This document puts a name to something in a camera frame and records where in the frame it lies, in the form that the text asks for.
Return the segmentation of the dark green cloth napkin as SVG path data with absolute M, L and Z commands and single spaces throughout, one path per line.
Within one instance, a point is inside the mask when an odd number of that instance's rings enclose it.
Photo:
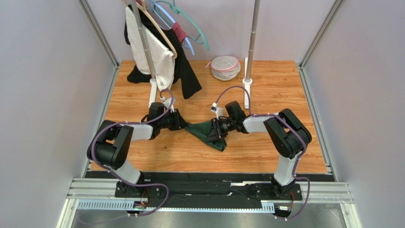
M 211 121 L 200 123 L 189 123 L 189 126 L 185 127 L 185 130 L 201 140 L 204 144 L 222 152 L 225 150 L 227 143 L 224 139 L 215 142 L 206 142 L 206 138 L 211 131 Z

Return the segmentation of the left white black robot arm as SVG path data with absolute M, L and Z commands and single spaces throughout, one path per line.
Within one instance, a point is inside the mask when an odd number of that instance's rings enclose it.
M 141 122 L 128 124 L 104 120 L 88 147 L 87 158 L 130 186 L 143 185 L 143 173 L 127 160 L 131 142 L 153 140 L 162 129 L 177 131 L 188 126 L 178 109 L 154 102 Z

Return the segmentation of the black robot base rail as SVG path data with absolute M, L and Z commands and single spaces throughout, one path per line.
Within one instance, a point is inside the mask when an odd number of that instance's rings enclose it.
M 112 180 L 117 198 L 135 199 L 136 206 L 203 209 L 258 209 L 262 200 L 303 200 L 307 182 L 288 190 L 275 187 L 271 173 L 144 172 L 141 187 L 120 183 L 106 171 L 89 171 L 85 178 Z

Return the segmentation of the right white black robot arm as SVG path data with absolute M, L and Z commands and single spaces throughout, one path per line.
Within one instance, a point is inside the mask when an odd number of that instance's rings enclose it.
M 276 114 L 246 115 L 236 101 L 225 106 L 228 116 L 211 119 L 211 128 L 204 138 L 206 143 L 218 143 L 230 131 L 240 133 L 267 132 L 279 153 L 274 179 L 279 187 L 287 187 L 295 181 L 298 159 L 312 142 L 312 135 L 298 117 L 284 109 Z

